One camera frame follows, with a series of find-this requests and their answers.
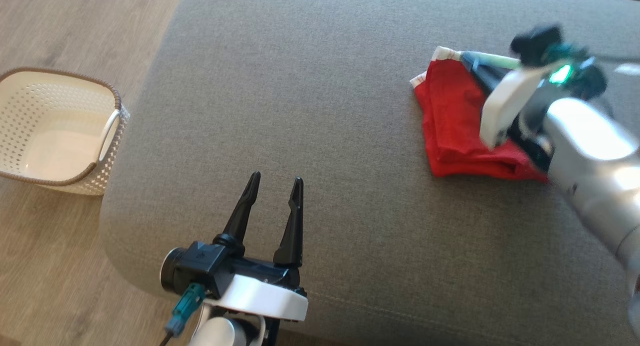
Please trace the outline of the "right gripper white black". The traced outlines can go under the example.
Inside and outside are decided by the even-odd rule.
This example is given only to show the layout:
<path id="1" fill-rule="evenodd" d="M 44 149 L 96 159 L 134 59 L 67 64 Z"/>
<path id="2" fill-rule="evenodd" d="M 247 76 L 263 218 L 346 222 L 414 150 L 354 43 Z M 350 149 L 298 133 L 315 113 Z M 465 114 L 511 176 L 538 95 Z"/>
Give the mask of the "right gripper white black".
<path id="1" fill-rule="evenodd" d="M 547 173 L 554 146 L 542 135 L 551 103 L 561 98 L 588 101 L 604 94 L 608 80 L 592 62 L 553 62 L 508 69 L 478 52 L 463 52 L 460 62 L 487 94 L 478 136 L 490 150 L 512 141 L 531 163 Z"/>

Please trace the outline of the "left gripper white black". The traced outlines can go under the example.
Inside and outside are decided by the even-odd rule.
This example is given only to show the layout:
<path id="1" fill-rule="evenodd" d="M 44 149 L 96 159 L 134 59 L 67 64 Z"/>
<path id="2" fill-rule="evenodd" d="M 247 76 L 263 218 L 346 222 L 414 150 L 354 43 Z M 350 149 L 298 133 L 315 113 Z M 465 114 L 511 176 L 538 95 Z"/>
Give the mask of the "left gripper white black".
<path id="1" fill-rule="evenodd" d="M 299 273 L 286 268 L 303 264 L 304 181 L 295 178 L 290 193 L 290 214 L 273 255 L 279 266 L 243 257 L 243 240 L 260 181 L 261 173 L 253 172 L 225 228 L 214 238 L 214 244 L 222 246 L 174 248 L 162 262 L 160 284 L 165 291 L 183 295 L 190 285 L 196 286 L 201 321 L 226 312 L 287 321 L 306 319 L 309 301 L 299 285 Z"/>

